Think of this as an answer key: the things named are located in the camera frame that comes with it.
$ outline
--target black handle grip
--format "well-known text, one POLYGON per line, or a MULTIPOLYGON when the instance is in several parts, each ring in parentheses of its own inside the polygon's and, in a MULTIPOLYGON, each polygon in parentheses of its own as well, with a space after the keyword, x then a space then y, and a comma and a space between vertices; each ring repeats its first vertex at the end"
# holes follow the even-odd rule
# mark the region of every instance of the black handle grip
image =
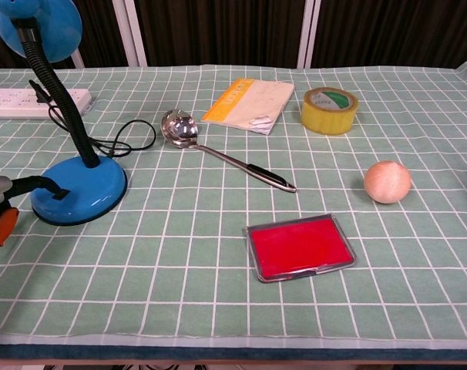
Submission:
POLYGON ((251 170, 252 172, 259 173, 260 175, 269 177, 270 179, 279 183, 280 185, 283 185, 284 187, 288 186, 287 181, 283 177, 278 176, 277 174, 272 173, 268 170, 265 170, 264 168, 256 166, 255 164, 248 164, 247 169, 251 170))

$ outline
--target ladle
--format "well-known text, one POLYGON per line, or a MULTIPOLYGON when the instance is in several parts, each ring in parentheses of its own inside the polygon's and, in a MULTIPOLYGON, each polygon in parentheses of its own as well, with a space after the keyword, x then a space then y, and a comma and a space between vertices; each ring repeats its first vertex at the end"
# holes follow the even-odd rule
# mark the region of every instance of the ladle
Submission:
POLYGON ((240 160, 236 160, 231 156, 217 152, 207 146, 197 143, 197 124, 194 118, 181 109, 169 110, 162 118, 160 125, 163 137, 166 141, 180 149, 194 148, 203 152, 213 154, 214 156, 228 162, 232 166, 240 168, 257 179, 269 183, 279 189, 295 193, 297 188, 291 183, 288 183, 283 177, 278 176, 264 168, 255 164, 247 164, 240 160))

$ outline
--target red ink pad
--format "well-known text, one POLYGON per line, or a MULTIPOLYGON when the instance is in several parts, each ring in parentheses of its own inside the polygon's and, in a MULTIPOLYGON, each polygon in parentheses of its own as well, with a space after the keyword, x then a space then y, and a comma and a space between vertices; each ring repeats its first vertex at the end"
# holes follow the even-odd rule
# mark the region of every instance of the red ink pad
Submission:
POLYGON ((355 262, 354 251, 331 214, 246 228, 259 280, 302 278, 355 262))

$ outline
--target white power strip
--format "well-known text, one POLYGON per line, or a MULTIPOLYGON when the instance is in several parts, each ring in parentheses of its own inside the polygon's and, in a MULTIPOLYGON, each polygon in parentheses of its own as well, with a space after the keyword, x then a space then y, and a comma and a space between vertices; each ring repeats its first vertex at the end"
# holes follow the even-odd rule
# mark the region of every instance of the white power strip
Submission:
MULTIPOLYGON (((79 113, 83 114, 92 101, 89 90, 68 89, 68 92, 79 113)), ((0 89, 0 118, 48 119, 49 106, 37 103, 34 89, 0 89)))

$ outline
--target ladle handle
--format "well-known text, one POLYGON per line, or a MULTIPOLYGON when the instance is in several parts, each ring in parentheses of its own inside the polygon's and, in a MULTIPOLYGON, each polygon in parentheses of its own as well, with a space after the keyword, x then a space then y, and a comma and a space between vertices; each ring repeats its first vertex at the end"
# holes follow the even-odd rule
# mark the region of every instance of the ladle handle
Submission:
POLYGON ((294 187, 291 183, 288 183, 283 177, 265 170, 264 168, 256 166, 255 164, 246 164, 240 160, 232 158, 231 156, 217 152, 215 149, 211 149, 207 146, 196 145, 195 148, 202 150, 203 152, 213 154, 221 160, 230 163, 232 166, 240 168, 241 170, 249 173, 252 177, 256 177, 257 179, 264 181, 265 183, 269 183, 278 189, 289 191, 291 193, 295 193, 297 191, 297 188, 294 187))

